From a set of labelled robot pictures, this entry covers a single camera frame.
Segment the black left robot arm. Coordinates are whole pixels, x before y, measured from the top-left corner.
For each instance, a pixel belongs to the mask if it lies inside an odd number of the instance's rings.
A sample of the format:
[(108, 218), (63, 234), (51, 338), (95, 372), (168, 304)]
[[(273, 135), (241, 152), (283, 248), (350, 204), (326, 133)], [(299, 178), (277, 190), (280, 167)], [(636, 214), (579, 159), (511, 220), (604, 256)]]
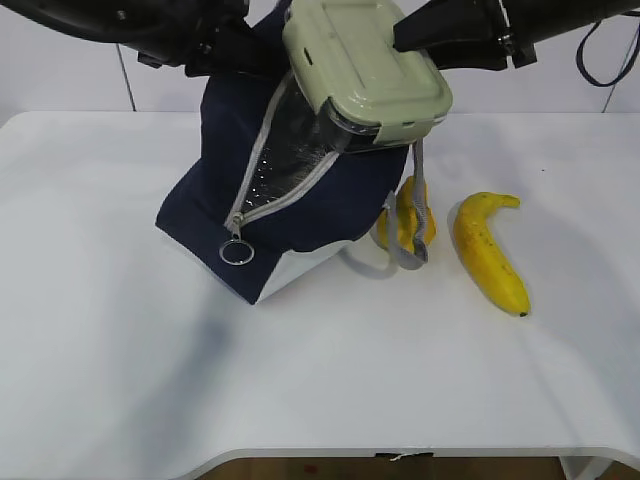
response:
[(275, 78), (289, 69), (284, 7), (246, 22), (247, 1), (36, 0), (2, 6), (56, 32), (137, 52), (139, 63), (182, 67), (188, 77), (241, 73)]

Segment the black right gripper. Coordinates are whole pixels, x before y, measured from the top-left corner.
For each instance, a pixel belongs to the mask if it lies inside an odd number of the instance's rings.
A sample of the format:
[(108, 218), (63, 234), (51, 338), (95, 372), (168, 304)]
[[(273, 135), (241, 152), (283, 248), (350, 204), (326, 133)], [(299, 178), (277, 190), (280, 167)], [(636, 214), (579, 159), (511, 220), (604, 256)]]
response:
[(394, 47), (400, 52), (428, 49), (439, 70), (502, 71), (508, 60), (522, 68), (538, 60), (533, 12), (534, 1), (429, 1), (394, 25)]

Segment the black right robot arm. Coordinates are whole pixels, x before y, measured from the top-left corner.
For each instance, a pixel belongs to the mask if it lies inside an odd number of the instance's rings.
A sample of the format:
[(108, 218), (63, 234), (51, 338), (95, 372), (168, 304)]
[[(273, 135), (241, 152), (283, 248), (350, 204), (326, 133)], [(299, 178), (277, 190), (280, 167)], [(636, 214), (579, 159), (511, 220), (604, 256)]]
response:
[(429, 1), (394, 25), (394, 48), (424, 51), (440, 70), (521, 68), (537, 61), (537, 43), (638, 7), (626, 0)]

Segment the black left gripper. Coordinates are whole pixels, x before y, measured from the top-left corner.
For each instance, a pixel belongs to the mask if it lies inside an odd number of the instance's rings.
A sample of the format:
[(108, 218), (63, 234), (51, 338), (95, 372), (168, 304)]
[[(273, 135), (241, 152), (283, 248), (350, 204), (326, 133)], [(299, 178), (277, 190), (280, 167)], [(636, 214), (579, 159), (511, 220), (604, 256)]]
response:
[(101, 1), (105, 30), (153, 68), (184, 67), (187, 77), (242, 73), (275, 78), (288, 69), (284, 17), (245, 22), (246, 1)]

